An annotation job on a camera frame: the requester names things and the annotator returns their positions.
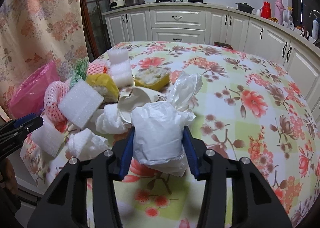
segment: curtain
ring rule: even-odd
[[[18,86],[54,60],[65,81],[87,58],[79,0],[5,0],[0,8],[0,106],[8,111]]]

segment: silver bolt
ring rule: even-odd
[[[212,157],[216,154],[214,150],[206,150],[205,153],[209,157]]]
[[[69,164],[70,165],[74,165],[74,164],[76,164],[78,162],[78,159],[77,158],[70,158],[69,159]]]
[[[112,150],[107,150],[103,153],[106,157],[111,157],[113,155],[113,151]]]
[[[249,164],[251,162],[250,158],[247,158],[247,157],[242,158],[241,161],[243,164]]]

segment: crumpled tissue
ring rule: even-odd
[[[135,127],[133,157],[140,164],[167,174],[184,174],[188,162],[181,143],[183,129],[196,117],[188,104],[201,87],[201,75],[183,73],[169,100],[147,103],[131,112]]]
[[[121,119],[116,103],[105,105],[103,113],[96,118],[95,124],[97,132],[102,134],[122,134],[131,127]]]
[[[94,134],[90,129],[71,134],[68,141],[68,149],[73,157],[80,161],[93,159],[110,148],[106,145],[108,139]]]

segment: floral tablecloth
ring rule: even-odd
[[[114,48],[128,50],[134,75],[149,66],[170,70],[165,94],[182,71],[202,74],[203,87],[190,103],[196,115],[192,135],[226,158],[249,157],[297,225],[319,194],[320,132],[299,88],[281,66],[258,56],[190,43],[127,42]],[[99,59],[107,59],[107,54]],[[68,122],[56,128],[65,134],[65,144],[70,133],[79,131]],[[112,146],[126,134],[105,136]],[[21,157],[45,191],[71,155],[65,145],[52,158],[28,138]],[[125,228],[190,228],[197,223],[204,182],[196,181],[189,170],[179,178],[132,160],[129,174],[115,183],[115,190]],[[230,226],[229,181],[227,202],[226,226]],[[92,213],[92,180],[88,180],[90,227],[94,227]]]

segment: pink thermos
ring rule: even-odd
[[[277,0],[275,5],[275,18],[278,19],[278,24],[282,25],[283,22],[283,11],[285,10],[282,0]]]

